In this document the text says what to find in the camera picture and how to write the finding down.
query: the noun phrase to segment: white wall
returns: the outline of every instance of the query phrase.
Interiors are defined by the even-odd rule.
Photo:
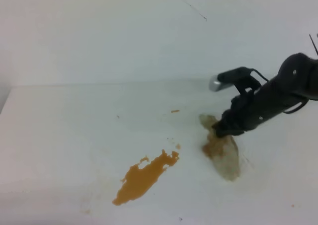
[[[144,81],[243,65],[273,74],[290,54],[315,56],[317,8],[317,0],[0,0],[2,76],[12,85]]]

